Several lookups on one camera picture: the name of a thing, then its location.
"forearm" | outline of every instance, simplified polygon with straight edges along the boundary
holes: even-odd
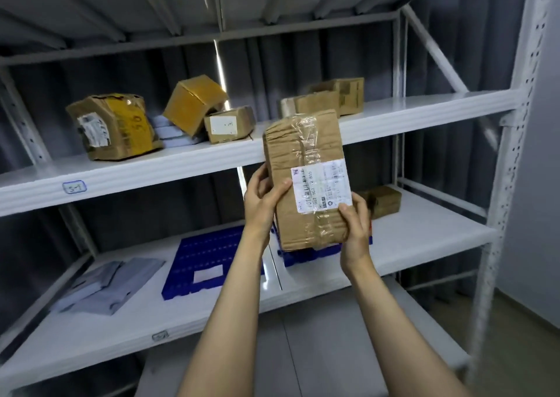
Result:
[[[261,256],[258,240],[244,232],[178,396],[253,394]]]
[[[469,395],[404,314],[372,265],[359,269],[351,282],[392,397]]]

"person's left hand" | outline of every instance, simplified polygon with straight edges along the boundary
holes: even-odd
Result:
[[[266,164],[263,164],[252,175],[245,193],[245,229],[253,239],[264,248],[270,239],[270,228],[274,217],[274,210],[280,198],[292,185],[291,179],[272,187],[272,178],[268,177]]]

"hand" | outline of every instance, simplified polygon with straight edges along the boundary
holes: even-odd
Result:
[[[344,203],[338,206],[340,214],[344,217],[350,229],[348,239],[342,245],[342,253],[340,254],[340,267],[350,280],[360,271],[375,270],[370,256],[371,218],[368,205],[366,200],[355,192],[352,192],[352,201],[357,205],[357,212],[354,206],[348,206]]]
[[[252,239],[262,244],[263,250],[270,239],[276,204],[291,185],[292,180],[285,179],[272,187],[272,179],[268,177],[266,164],[259,167],[247,184],[243,235],[251,234]]]

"gray wall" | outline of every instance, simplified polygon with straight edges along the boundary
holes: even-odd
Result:
[[[560,0],[546,26],[498,288],[560,327]]]

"finger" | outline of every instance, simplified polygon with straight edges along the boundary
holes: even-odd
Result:
[[[259,183],[259,198],[265,196],[272,189],[272,179],[267,177]]]
[[[340,211],[342,217],[344,217],[344,220],[346,220],[351,234],[363,234],[363,227],[360,222],[360,217],[358,216],[358,213],[356,213],[356,210],[353,206],[341,202],[340,204],[338,204],[338,210]]]
[[[358,217],[360,217],[360,223],[362,225],[362,229],[364,231],[369,231],[371,218],[370,218],[370,212],[368,210],[368,203],[364,198],[362,198],[355,192],[352,192],[352,201],[356,203]]]
[[[284,179],[282,183],[274,185],[274,187],[270,190],[268,194],[264,196],[264,200],[271,203],[274,207],[280,198],[288,191],[288,189],[292,186],[292,179]]]
[[[259,189],[259,183],[262,179],[264,179],[268,174],[267,171],[267,164],[262,164],[261,167],[257,169],[255,173],[251,176],[251,179],[247,183],[247,192],[256,194]]]

